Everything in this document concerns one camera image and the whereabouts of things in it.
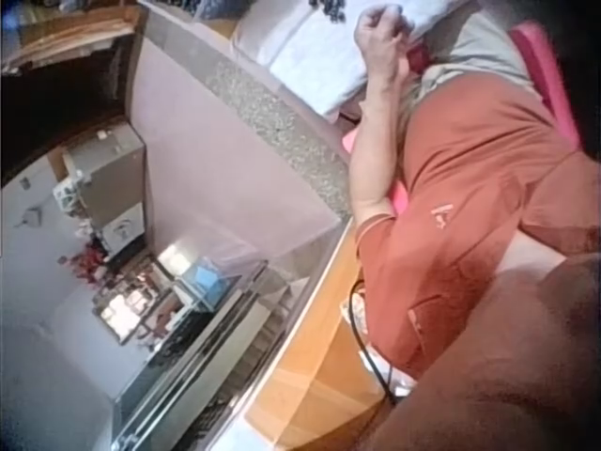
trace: window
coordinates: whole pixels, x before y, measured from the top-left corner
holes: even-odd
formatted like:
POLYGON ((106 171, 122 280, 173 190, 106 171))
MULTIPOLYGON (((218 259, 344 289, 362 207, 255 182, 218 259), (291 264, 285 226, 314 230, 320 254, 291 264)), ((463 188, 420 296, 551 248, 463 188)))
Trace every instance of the window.
POLYGON ((120 340, 125 340, 135 330, 149 302, 137 289, 125 298, 116 295, 100 313, 100 317, 115 331, 120 340))

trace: cord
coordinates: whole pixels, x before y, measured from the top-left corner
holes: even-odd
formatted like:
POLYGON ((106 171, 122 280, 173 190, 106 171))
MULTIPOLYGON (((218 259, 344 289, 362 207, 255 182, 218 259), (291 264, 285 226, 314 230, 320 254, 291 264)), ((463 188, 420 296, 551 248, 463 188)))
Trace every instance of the cord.
POLYGON ((350 319, 350 328, 352 329, 353 334, 355 335, 355 339, 357 340, 357 343, 359 344, 359 347, 361 348, 361 351, 363 352, 367 363, 371 366, 372 371, 376 375, 379 384, 382 386, 385 398, 387 398, 388 401, 393 406, 395 406, 397 402, 396 397, 394 396, 394 393, 392 392, 390 387, 390 380, 393 376, 393 367, 391 366, 391 369, 388 372, 389 382, 386 383, 384 377, 382 376, 382 373, 379 372, 379 369, 374 363, 374 360, 372 359, 371 355, 369 355, 369 352, 367 351, 367 348, 365 347, 365 344, 363 343, 363 340, 359 335, 359 331, 357 330, 357 323, 355 322, 355 313, 353 311, 353 294, 355 293, 355 290, 359 287, 360 284, 362 284, 362 280, 358 280, 357 282, 355 282, 353 287, 350 289, 350 294, 348 295, 348 318, 350 319))

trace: shirt logo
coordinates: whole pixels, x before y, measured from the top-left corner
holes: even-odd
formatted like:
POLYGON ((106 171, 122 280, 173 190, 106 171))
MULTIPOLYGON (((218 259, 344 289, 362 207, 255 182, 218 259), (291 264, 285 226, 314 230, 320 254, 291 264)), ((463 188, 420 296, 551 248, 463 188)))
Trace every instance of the shirt logo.
POLYGON ((430 214, 434 216, 434 220, 436 221, 436 227, 440 230, 443 230, 444 227, 447 226, 447 218, 449 212, 454 208, 453 204, 445 204, 441 207, 433 209, 430 211, 430 214))

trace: wooden table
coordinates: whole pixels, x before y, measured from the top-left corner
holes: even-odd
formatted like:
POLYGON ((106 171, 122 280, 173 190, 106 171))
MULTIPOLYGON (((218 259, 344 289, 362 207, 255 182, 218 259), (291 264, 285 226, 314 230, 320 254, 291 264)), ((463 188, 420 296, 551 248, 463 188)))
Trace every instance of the wooden table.
POLYGON ((349 449, 381 405, 383 392, 364 368, 340 310, 358 272, 354 227, 349 226, 298 328, 245 414, 274 449, 349 449))

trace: person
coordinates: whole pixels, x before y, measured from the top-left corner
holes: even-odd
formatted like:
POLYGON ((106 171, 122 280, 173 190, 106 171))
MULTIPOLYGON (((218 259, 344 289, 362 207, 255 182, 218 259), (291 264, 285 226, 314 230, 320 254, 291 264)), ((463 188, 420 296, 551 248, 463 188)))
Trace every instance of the person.
POLYGON ((421 77, 408 33, 397 6, 357 24, 367 87, 349 190, 371 345, 419 387, 486 291, 511 284, 504 274, 540 283, 598 251, 599 167, 557 132, 518 50, 476 2, 425 36, 421 77), (408 207, 397 216, 399 169, 408 207))

